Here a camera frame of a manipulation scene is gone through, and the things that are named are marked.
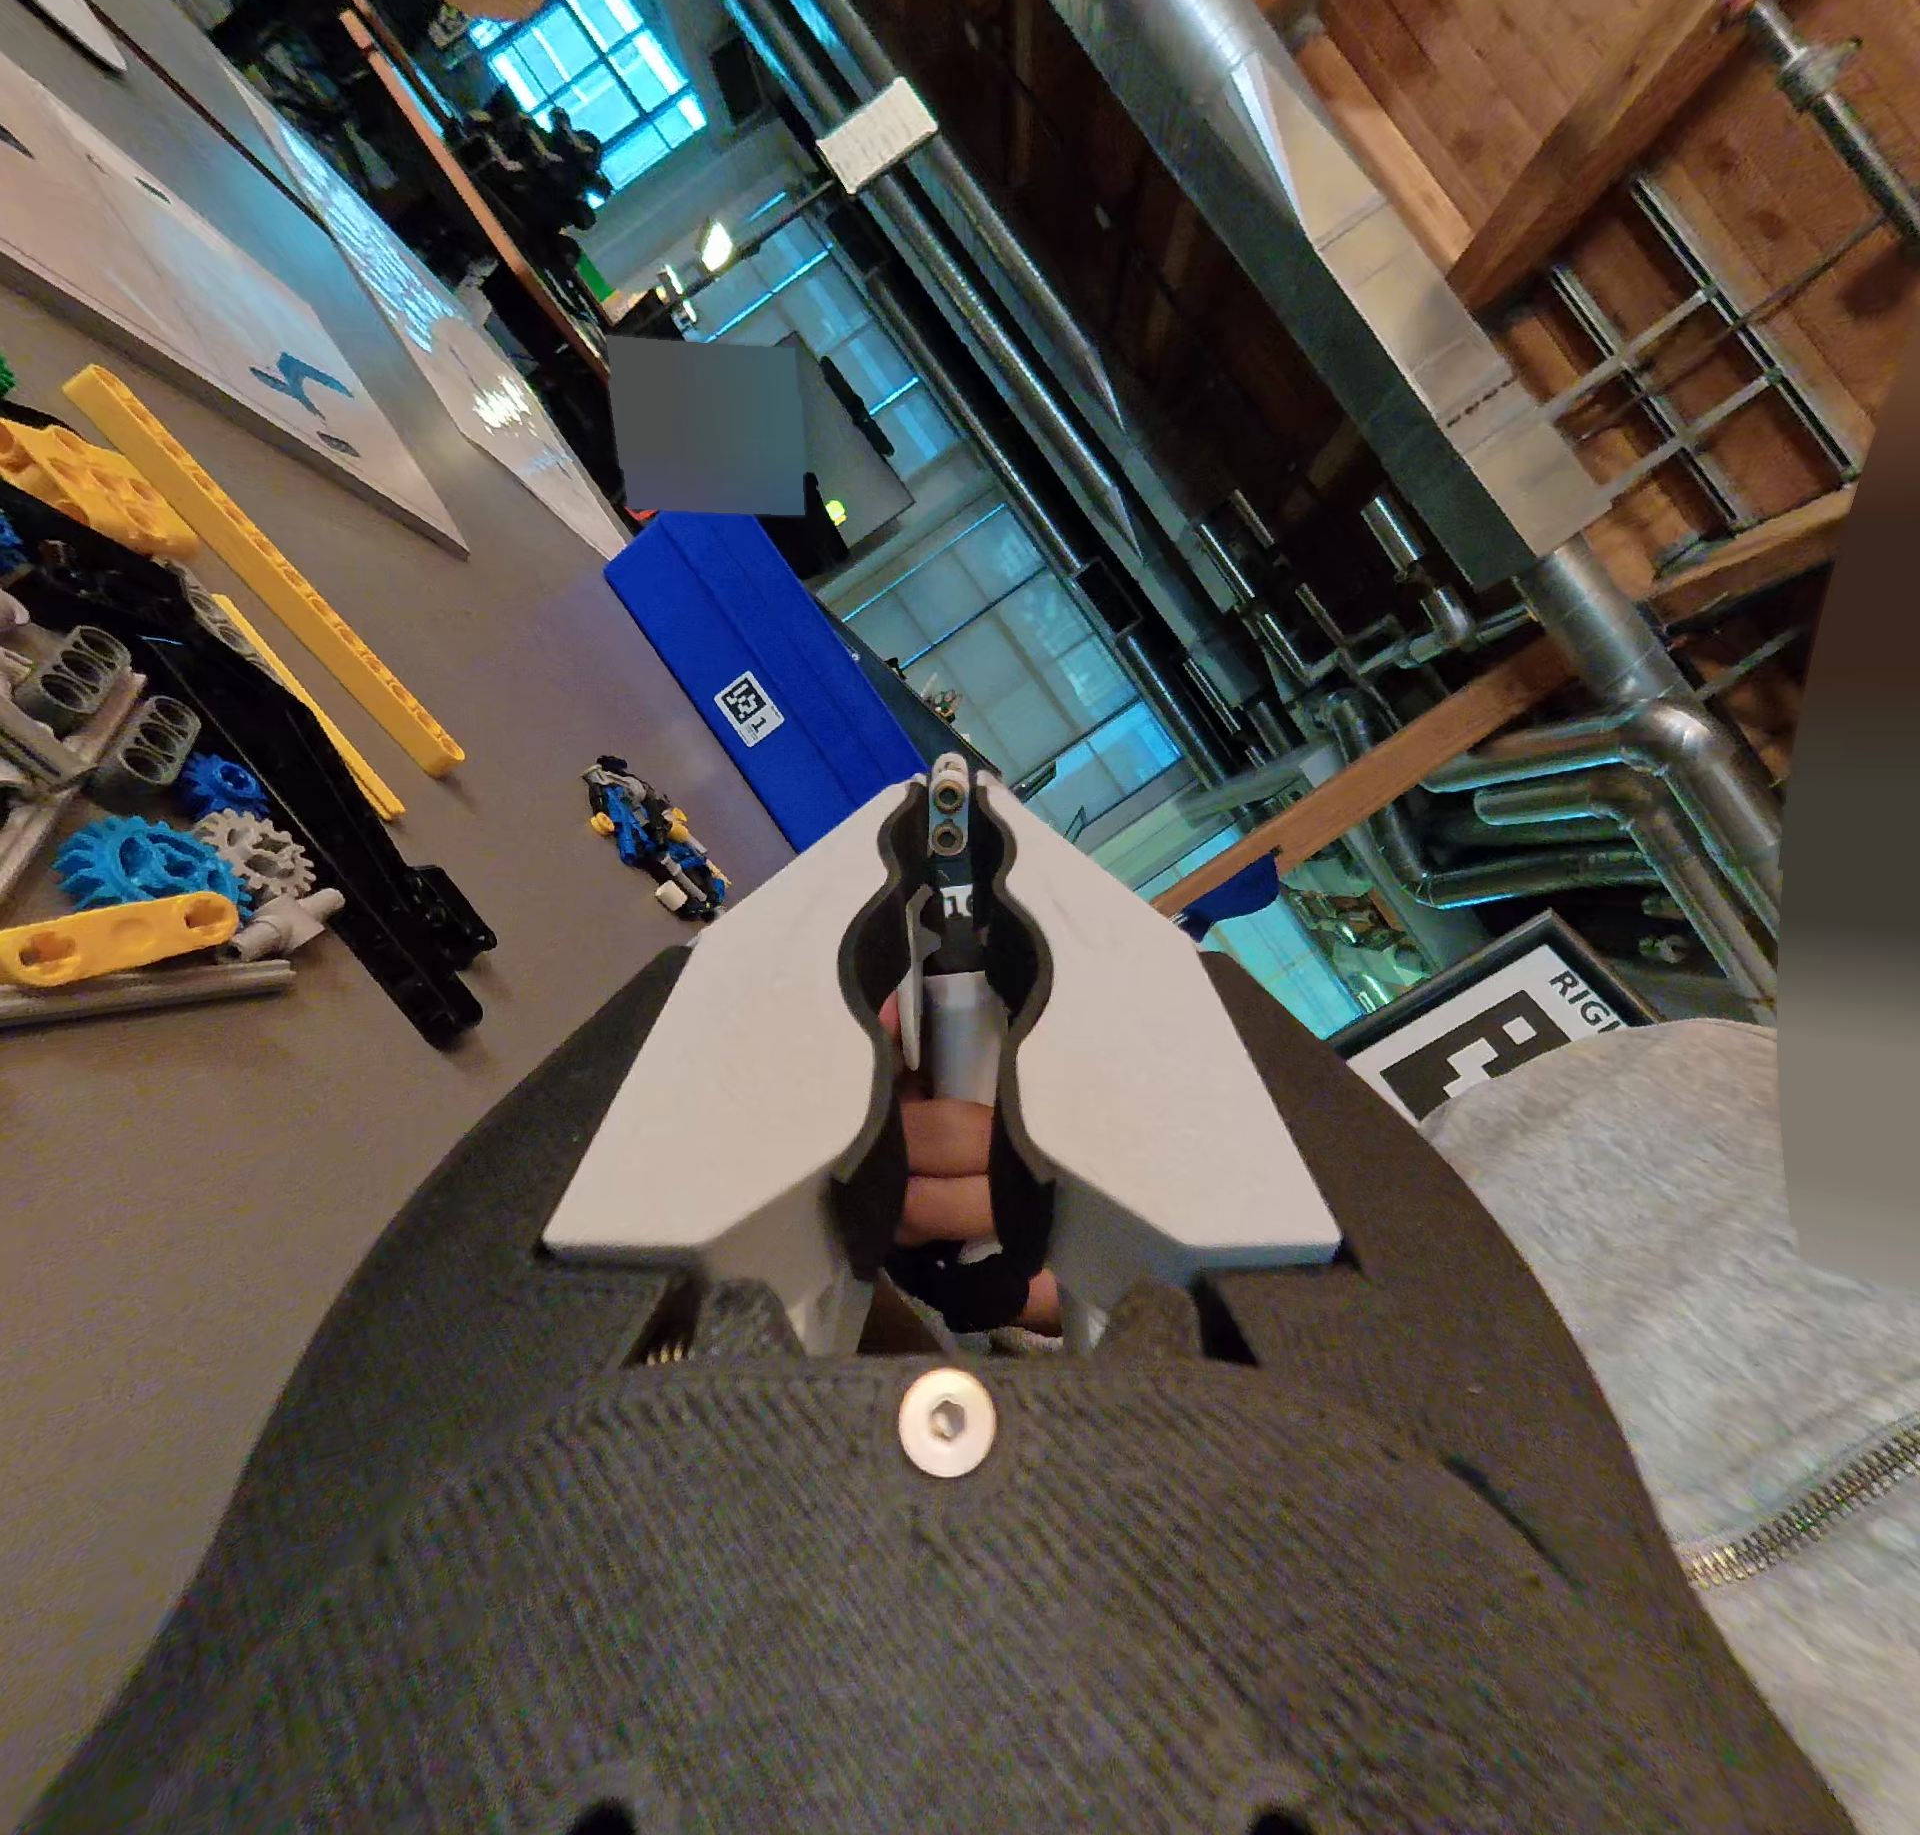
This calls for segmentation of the white paper label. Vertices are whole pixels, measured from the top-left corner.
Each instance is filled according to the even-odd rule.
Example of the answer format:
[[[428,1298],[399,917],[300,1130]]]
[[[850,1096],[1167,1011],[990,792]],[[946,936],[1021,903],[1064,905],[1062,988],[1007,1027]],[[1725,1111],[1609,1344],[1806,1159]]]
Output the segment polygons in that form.
[[[903,76],[895,76],[820,135],[815,155],[838,189],[857,198],[938,132],[941,124],[927,104]]]

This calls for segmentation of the yellow lego plate with holes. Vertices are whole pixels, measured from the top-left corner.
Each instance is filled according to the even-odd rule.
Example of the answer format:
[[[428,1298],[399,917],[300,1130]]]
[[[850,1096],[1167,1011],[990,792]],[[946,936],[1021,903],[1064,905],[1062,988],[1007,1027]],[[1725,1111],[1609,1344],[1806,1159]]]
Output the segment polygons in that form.
[[[65,427],[1,420],[1,478],[71,520],[148,558],[190,561],[194,530],[132,464]]]

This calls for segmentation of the person's right hand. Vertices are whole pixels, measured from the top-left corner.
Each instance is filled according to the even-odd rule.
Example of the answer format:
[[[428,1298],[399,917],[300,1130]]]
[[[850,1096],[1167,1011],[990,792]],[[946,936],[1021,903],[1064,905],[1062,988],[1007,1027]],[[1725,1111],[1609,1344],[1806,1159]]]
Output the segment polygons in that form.
[[[926,1092],[903,1059],[899,1000],[887,997],[881,1027],[893,1040],[893,1092],[906,1148],[906,1190],[895,1247],[951,1243],[981,1256],[1001,1246],[990,1204],[992,1109]]]

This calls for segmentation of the silver pipe cluster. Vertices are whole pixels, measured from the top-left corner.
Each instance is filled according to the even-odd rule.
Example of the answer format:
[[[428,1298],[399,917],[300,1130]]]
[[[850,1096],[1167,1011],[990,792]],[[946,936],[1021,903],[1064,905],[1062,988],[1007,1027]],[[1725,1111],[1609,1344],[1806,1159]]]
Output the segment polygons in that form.
[[[1437,867],[1404,796],[1364,797],[1343,836],[1431,912],[1581,888],[1663,888],[1745,1011],[1769,1022],[1785,807],[1758,758],[1710,714],[1586,537],[1540,555],[1519,593],[1599,710],[1461,755],[1424,788],[1467,796],[1496,836],[1556,825],[1561,840]]]

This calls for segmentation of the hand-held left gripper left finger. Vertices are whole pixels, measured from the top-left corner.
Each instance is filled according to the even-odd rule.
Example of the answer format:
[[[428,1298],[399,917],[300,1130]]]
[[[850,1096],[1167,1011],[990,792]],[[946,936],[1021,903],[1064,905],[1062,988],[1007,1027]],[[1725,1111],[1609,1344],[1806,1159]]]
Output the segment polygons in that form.
[[[688,947],[651,1032],[539,1233],[559,1260],[755,1280],[811,1354],[857,1348],[876,1249],[845,1246],[834,1190],[874,1150],[893,1048],[857,978],[881,927],[887,1000],[906,973],[893,827],[923,781],[870,797]]]

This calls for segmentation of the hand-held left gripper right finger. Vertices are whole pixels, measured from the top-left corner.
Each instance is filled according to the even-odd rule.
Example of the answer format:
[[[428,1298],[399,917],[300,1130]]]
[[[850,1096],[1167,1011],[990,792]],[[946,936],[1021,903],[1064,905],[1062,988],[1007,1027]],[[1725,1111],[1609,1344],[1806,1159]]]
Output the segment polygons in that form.
[[[1069,1347],[1140,1281],[1324,1268],[1341,1230],[1197,947],[999,782],[974,786],[977,906],[1005,1006],[1014,1227],[1041,1234]]]

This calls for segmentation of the silver ventilation duct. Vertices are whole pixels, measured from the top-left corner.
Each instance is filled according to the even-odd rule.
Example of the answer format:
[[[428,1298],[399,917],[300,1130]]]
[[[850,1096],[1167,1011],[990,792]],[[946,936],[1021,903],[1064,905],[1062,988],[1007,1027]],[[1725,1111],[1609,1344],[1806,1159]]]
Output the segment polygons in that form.
[[[1359,166],[1251,0],[1096,0],[1155,93],[1159,147],[1475,591],[1516,588],[1781,923],[1782,810],[1587,539],[1595,483]]]

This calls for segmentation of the long yellow lego beam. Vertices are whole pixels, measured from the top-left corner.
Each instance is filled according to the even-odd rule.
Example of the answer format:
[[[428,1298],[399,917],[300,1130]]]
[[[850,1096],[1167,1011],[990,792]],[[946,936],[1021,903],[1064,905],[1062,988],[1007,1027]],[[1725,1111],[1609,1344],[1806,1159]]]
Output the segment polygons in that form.
[[[423,775],[445,776],[464,761],[451,733],[123,381],[90,364],[62,393]]]

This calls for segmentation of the open instruction booklet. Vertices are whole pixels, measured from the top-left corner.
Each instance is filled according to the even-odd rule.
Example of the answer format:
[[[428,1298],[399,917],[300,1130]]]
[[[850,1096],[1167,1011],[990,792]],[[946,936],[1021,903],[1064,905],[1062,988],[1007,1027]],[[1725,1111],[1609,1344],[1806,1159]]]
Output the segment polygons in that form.
[[[407,526],[464,550],[411,442],[371,393],[287,263],[259,263],[19,62],[1,62],[1,246],[12,274],[90,318],[110,345],[218,396]],[[467,308],[320,179],[293,130],[269,130],[318,189],[325,240],[348,262],[456,434],[599,558],[628,540],[531,387]]]

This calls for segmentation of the blue storage box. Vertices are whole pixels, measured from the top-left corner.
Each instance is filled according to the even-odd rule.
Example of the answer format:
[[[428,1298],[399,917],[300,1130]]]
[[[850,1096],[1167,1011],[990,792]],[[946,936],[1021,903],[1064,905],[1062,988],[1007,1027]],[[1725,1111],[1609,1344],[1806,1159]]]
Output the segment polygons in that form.
[[[920,775],[908,728],[755,519],[660,512],[601,578],[790,848]]]

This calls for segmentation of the small blue lego vehicle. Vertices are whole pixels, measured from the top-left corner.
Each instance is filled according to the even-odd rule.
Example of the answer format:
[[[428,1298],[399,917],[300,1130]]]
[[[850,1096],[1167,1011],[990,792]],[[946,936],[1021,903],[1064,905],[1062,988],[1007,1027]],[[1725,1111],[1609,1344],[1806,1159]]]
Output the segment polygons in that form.
[[[590,829],[615,847],[618,861],[653,883],[660,906],[680,922],[711,923],[730,886],[676,803],[612,755],[596,757],[582,782]]]

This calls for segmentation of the grey zip hoodie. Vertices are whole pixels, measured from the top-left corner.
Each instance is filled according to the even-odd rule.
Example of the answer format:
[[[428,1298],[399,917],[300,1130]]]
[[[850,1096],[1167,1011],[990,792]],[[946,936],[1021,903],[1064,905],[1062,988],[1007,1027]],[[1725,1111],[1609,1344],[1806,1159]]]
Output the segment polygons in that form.
[[[1917,1829],[1917,1302],[1814,1269],[1776,1033],[1680,1020],[1422,1131],[1593,1369],[1692,1593],[1859,1831]]]

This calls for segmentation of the thin yellow lego beam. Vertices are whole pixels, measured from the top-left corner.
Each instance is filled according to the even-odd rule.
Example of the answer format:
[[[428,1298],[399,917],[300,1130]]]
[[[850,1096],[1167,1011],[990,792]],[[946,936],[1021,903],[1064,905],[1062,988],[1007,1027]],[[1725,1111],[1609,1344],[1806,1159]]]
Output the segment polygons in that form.
[[[312,699],[312,694],[304,688],[304,684],[293,675],[293,672],[271,652],[269,645],[263,644],[253,623],[235,609],[235,604],[221,593],[209,596],[209,611],[226,631],[233,641],[237,641],[239,652],[244,652],[253,664],[265,672],[274,682],[290,697],[300,701],[300,706],[318,722],[324,731],[324,740],[331,747],[331,750],[340,757],[342,765],[348,770],[353,784],[365,797],[375,814],[384,823],[392,823],[404,814],[403,802],[388,786],[388,782],[371,768],[363,755],[355,743],[348,741],[344,731],[330,719],[324,707]]]

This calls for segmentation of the pile of lego pieces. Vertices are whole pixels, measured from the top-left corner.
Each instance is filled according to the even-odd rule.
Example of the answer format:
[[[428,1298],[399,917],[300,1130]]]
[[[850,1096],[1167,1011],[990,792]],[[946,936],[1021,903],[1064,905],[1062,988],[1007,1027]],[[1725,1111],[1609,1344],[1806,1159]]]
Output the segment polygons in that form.
[[[21,474],[4,471],[4,504],[23,508],[28,604],[50,611],[58,631],[118,637],[148,688],[198,719],[198,743],[255,775],[269,814],[314,855],[324,888],[344,893],[334,922],[344,947],[431,1047],[451,1048],[482,1018],[463,971],[493,950],[493,932],[443,870],[404,861],[320,720],[229,647],[165,563],[54,502],[29,502]]]

